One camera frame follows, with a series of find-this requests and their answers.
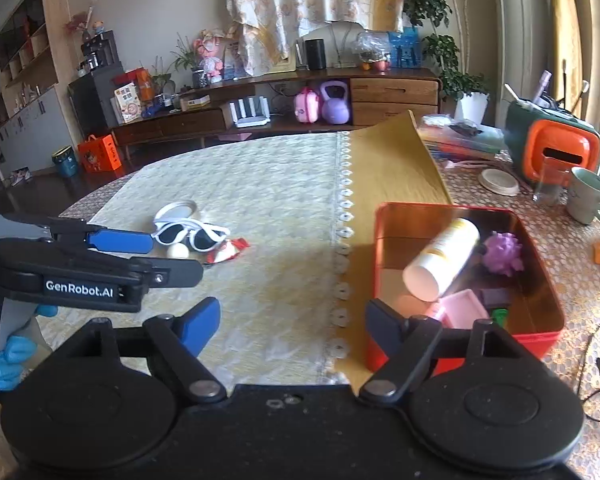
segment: cylindrical speaker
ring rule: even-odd
[[[324,40],[306,40],[304,42],[304,53],[309,70],[324,70],[327,61],[324,58]]]

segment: white sunglasses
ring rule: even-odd
[[[160,218],[157,231],[152,237],[160,245],[170,246],[188,238],[191,248],[208,253],[220,246],[231,231],[226,227],[205,224],[193,218]]]

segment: trash can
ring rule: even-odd
[[[78,161],[75,159],[74,149],[71,146],[65,146],[55,152],[51,155],[51,160],[56,165],[58,173],[65,178],[74,176],[78,172]]]

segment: pink backpack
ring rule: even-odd
[[[294,99],[296,118],[300,123],[315,123],[320,118],[320,97],[305,86]]]

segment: gloved finger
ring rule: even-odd
[[[53,317],[58,313],[58,307],[55,305],[39,305],[36,309],[36,316]]]
[[[20,376],[13,379],[0,379],[0,392],[10,392],[20,384]]]
[[[38,345],[28,337],[12,335],[7,339],[7,344],[4,346],[2,353],[5,361],[16,364],[31,359],[37,348]]]
[[[19,377],[22,373],[22,365],[8,363],[2,352],[0,352],[0,380],[8,380]]]

